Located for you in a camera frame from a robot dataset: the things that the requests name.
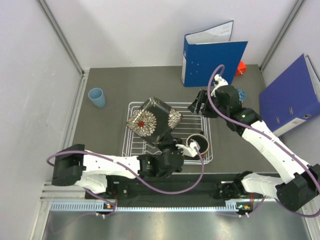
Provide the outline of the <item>dark brown mug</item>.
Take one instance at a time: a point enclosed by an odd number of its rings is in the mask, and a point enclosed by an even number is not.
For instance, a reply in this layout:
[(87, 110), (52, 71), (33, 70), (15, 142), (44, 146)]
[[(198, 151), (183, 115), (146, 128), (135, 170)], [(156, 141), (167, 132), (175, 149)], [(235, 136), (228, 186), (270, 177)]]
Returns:
[(207, 137), (205, 137), (204, 132), (191, 134), (187, 139), (186, 143), (189, 145), (191, 142), (196, 142), (199, 146), (199, 152), (204, 158), (208, 153), (210, 148), (210, 142)]

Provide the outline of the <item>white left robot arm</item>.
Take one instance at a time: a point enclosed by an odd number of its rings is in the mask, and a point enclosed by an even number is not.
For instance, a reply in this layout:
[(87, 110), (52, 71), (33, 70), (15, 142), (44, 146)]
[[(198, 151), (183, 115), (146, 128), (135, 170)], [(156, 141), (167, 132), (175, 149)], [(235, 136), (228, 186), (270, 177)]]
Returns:
[(114, 191), (108, 176), (146, 180), (167, 178), (182, 171), (185, 157), (200, 155), (195, 140), (179, 144), (176, 139), (160, 144), (161, 153), (134, 156), (101, 155), (75, 144), (52, 155), (54, 162), (51, 183), (58, 187), (79, 186), (102, 198), (109, 198)]

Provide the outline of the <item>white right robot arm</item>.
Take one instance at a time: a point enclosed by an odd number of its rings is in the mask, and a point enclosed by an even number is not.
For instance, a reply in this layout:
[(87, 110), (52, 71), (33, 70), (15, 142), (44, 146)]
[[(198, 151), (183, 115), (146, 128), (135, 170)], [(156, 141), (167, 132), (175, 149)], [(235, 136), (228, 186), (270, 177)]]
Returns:
[(207, 90), (201, 90), (188, 109), (205, 118), (223, 118), (228, 128), (256, 148), (279, 175), (244, 171), (231, 184), (219, 184), (218, 196), (245, 198), (256, 193), (275, 199), (291, 212), (319, 196), (319, 164), (310, 165), (285, 146), (253, 109), (242, 106), (238, 90), (220, 74), (210, 77)]

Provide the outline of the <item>light blue cup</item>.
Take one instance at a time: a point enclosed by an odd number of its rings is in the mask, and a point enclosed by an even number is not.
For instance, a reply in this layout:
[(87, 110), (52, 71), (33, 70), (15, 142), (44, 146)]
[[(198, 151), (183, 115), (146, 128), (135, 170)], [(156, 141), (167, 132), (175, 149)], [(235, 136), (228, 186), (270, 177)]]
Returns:
[(106, 98), (101, 88), (93, 88), (88, 92), (88, 98), (97, 108), (104, 108), (106, 106)]

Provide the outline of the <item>black square plate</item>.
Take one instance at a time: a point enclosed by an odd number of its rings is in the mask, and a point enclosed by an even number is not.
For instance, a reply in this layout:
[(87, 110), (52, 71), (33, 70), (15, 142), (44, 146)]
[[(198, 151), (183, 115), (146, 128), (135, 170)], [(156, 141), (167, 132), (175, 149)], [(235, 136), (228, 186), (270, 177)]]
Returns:
[(157, 145), (172, 132), (183, 115), (155, 96), (149, 97), (127, 120), (126, 126), (146, 142)]

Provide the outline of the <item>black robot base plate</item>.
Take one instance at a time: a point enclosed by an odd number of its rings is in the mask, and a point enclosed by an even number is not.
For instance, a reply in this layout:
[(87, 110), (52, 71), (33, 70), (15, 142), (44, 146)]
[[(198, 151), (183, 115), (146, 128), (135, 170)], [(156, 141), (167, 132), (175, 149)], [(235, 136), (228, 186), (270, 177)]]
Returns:
[(98, 196), (106, 199), (131, 200), (136, 197), (189, 197), (202, 196), (209, 200), (250, 199), (260, 196), (248, 193), (237, 181), (235, 173), (173, 174), (168, 178), (146, 177), (146, 184), (139, 179), (107, 176), (107, 185)]

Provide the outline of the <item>blue patterned bowl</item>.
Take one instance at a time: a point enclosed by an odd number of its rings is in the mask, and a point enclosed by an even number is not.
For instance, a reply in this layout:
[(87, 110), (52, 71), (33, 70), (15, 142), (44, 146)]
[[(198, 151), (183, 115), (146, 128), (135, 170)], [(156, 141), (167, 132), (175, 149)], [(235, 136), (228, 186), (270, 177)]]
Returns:
[(242, 89), (239, 89), (239, 88), (237, 89), (237, 91), (238, 91), (239, 100), (241, 102), (243, 102), (246, 98), (246, 93)]

